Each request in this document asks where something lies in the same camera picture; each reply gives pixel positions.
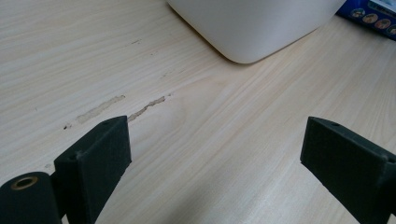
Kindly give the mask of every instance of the blue box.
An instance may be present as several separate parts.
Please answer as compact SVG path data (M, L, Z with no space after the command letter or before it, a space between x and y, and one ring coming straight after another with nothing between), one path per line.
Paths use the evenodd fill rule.
M396 40L396 0L346 0L337 14Z

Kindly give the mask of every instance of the light wood grain surface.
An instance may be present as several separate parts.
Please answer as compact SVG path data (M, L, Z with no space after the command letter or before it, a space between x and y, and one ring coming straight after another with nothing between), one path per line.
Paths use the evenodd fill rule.
M306 120L396 153L395 112L396 42L339 17L241 65L164 0L0 2L1 185L131 116L97 223L357 223L300 164Z

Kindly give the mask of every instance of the black clamp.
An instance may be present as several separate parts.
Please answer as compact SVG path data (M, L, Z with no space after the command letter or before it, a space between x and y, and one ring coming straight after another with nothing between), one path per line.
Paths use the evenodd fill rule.
M301 162L359 223L396 215L396 156L348 128L309 118Z
M0 188L0 223L94 223L132 162L126 116L96 125L55 161Z

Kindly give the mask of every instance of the metal grommet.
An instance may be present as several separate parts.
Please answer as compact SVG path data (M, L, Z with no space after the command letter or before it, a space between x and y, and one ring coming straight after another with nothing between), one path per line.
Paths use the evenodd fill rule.
M27 189L33 186L37 182L37 180L38 180L37 176L26 176L24 178L15 181L11 185L11 188L13 190Z

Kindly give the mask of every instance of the white plastic object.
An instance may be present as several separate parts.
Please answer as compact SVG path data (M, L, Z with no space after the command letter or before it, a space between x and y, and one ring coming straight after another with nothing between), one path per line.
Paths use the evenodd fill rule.
M167 0L211 45L253 63L328 21L346 0Z

